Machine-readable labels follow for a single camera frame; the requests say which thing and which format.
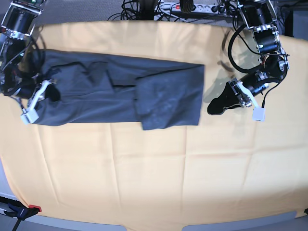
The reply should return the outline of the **black arm on image right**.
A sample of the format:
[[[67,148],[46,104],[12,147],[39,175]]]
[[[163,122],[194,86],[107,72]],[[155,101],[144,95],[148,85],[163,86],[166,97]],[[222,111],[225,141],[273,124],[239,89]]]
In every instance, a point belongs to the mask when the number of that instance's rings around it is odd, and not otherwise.
[[[259,105],[255,97],[263,91],[270,92],[270,83],[279,85],[289,70],[288,54],[281,45],[276,26],[277,15],[269,0],[238,0],[233,20],[241,18],[243,24],[236,28],[228,45],[228,58],[231,65],[245,76],[232,78],[226,83],[223,92],[214,98],[207,108],[210,115],[221,115],[228,109],[254,106],[253,119],[264,121],[265,104]],[[256,43],[256,55],[260,64],[249,69],[240,67],[232,56],[235,39],[244,29],[252,32]]]

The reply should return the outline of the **black arm on image left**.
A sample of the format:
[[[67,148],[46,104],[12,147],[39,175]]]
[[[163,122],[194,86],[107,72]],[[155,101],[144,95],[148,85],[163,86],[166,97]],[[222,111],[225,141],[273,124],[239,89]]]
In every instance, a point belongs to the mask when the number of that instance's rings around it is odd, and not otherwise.
[[[45,53],[32,37],[44,0],[13,0],[0,24],[0,92],[17,101],[36,105],[38,101],[60,100],[52,75],[42,72]]]

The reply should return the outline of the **black robot base post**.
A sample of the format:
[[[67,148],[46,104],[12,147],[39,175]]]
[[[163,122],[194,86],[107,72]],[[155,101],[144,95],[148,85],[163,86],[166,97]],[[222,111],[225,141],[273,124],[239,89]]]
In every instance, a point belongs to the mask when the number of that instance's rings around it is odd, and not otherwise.
[[[157,5],[156,0],[138,0],[140,5],[138,20],[153,21],[154,10]]]

